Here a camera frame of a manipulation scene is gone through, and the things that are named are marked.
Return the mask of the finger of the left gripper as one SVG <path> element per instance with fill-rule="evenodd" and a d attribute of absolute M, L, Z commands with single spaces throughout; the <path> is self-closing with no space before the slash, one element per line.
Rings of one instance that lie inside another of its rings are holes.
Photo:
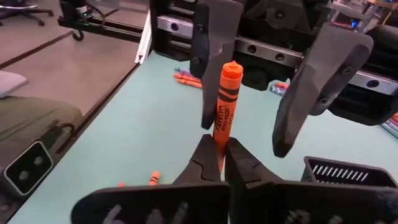
<path fill-rule="evenodd" d="M 292 149 L 307 116 L 322 114 L 365 64 L 372 37 L 325 24 L 282 97 L 272 133 L 274 155 Z"/>
<path fill-rule="evenodd" d="M 201 0 L 195 5 L 190 72 L 201 80 L 201 126 L 209 129 L 216 116 L 216 102 L 223 65 L 233 59 L 243 4 L 231 0 Z"/>

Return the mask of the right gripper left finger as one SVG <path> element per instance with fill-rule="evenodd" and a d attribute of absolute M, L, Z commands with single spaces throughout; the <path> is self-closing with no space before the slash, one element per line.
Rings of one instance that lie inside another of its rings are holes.
<path fill-rule="evenodd" d="M 228 183 L 220 178 L 213 137 L 201 137 L 172 184 L 96 190 L 73 206 L 72 224 L 228 222 Z"/>

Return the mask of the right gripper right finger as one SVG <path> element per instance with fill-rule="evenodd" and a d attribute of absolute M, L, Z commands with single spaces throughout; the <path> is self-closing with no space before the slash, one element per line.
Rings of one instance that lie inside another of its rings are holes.
<path fill-rule="evenodd" d="M 310 156 L 304 163 L 300 181 L 284 180 L 230 139 L 230 222 L 397 223 L 397 182 L 386 170 Z"/>

